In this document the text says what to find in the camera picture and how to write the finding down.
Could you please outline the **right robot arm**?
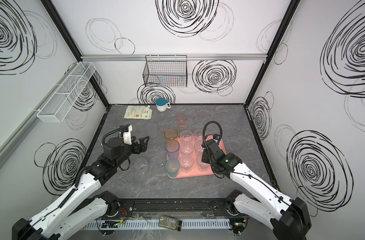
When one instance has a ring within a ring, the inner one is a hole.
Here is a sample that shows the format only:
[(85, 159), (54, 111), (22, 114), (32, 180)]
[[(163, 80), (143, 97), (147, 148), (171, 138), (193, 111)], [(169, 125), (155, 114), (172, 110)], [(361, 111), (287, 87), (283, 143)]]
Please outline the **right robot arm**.
[(238, 183), (255, 198), (238, 194), (231, 205), (270, 228), (278, 240), (304, 240), (311, 228), (307, 204), (301, 198), (292, 199), (256, 175), (239, 157), (225, 154), (219, 142), (202, 142), (203, 162), (213, 171)]

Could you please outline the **amber glass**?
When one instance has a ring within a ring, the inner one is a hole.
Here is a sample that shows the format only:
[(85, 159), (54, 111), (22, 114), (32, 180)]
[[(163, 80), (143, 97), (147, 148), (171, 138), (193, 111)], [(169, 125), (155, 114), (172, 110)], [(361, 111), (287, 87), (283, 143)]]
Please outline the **amber glass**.
[(178, 130), (175, 128), (169, 128), (164, 131), (164, 138), (166, 141), (177, 140), (178, 139)]

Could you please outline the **clear faceted glass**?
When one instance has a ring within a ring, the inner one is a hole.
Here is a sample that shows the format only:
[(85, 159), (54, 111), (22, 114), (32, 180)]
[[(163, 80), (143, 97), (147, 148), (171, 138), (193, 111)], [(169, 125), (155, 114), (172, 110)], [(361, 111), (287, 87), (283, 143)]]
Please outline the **clear faceted glass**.
[(180, 133), (180, 139), (185, 143), (191, 143), (193, 141), (193, 133), (185, 130)]

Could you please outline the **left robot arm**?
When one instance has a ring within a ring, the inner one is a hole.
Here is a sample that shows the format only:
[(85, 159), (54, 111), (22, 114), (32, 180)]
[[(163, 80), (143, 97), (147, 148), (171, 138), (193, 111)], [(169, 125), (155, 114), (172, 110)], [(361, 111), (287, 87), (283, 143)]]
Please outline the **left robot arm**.
[(131, 137), (129, 145), (120, 137), (103, 142), (103, 153), (76, 176), (75, 183), (56, 201), (29, 220), (18, 220), (12, 226), (14, 240), (66, 240), (78, 230), (104, 215), (116, 217), (127, 211), (120, 206), (118, 198), (105, 191), (93, 198), (89, 196), (116, 174), (132, 154), (147, 150), (149, 137)]

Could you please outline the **teal glass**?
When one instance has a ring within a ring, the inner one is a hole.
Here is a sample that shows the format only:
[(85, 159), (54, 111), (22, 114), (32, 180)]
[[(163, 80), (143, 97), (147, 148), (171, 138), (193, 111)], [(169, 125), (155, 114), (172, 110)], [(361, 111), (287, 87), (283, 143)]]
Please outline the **teal glass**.
[(170, 178), (176, 178), (179, 172), (180, 163), (177, 159), (169, 159), (165, 163), (165, 170)]

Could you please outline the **blue glass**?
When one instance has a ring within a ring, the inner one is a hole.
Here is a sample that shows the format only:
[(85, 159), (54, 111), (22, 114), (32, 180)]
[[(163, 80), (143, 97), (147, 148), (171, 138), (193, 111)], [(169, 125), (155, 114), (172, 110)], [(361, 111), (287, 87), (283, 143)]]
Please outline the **blue glass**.
[(165, 150), (167, 152), (168, 159), (178, 159), (179, 158), (179, 147), (180, 144), (177, 140), (169, 140), (165, 144)]

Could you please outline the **pink tray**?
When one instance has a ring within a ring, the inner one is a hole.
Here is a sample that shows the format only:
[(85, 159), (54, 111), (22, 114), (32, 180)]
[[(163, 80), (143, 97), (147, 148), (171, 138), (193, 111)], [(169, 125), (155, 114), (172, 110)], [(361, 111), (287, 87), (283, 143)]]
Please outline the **pink tray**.
[(167, 170), (169, 178), (181, 179), (214, 175), (210, 164), (201, 161), (203, 151), (196, 150), (197, 144), (194, 140), (187, 142), (177, 138), (175, 141), (178, 142), (179, 149), (178, 152), (175, 151), (171, 154), (176, 157), (178, 153), (178, 157), (170, 158), (168, 153), (167, 162), (165, 164), (165, 169)]

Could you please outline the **frosted textured glass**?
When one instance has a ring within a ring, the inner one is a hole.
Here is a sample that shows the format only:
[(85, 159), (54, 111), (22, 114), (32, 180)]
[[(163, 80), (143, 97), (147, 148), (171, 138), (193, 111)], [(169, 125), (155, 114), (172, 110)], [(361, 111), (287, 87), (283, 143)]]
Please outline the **frosted textured glass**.
[(154, 138), (157, 137), (158, 129), (157, 129), (157, 124), (156, 123), (148, 123), (145, 126), (145, 130), (146, 130), (147, 135), (150, 138), (154, 139)]

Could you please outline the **short clear glass front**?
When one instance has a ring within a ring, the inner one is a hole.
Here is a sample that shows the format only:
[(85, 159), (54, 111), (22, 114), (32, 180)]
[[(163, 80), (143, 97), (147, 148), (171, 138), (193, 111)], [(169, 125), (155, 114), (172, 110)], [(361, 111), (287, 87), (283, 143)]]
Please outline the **short clear glass front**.
[(134, 162), (134, 167), (135, 169), (140, 173), (140, 174), (144, 174), (147, 172), (148, 170), (148, 161), (146, 158), (138, 158), (135, 162)]

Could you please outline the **clear tall glass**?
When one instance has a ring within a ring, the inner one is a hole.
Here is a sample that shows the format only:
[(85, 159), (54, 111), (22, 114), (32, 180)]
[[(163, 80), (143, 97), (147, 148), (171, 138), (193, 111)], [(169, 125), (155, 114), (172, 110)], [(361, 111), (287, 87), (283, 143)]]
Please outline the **clear tall glass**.
[(179, 158), (180, 168), (184, 173), (189, 173), (193, 168), (193, 159), (191, 156), (183, 155)]

